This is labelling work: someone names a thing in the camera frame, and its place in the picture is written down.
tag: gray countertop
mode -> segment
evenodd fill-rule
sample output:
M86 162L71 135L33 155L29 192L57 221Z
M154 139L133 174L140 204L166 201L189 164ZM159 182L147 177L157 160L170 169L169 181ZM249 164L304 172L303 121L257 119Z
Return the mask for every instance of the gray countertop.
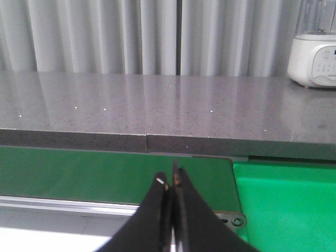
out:
M336 160L336 91L286 77L3 71L0 144Z

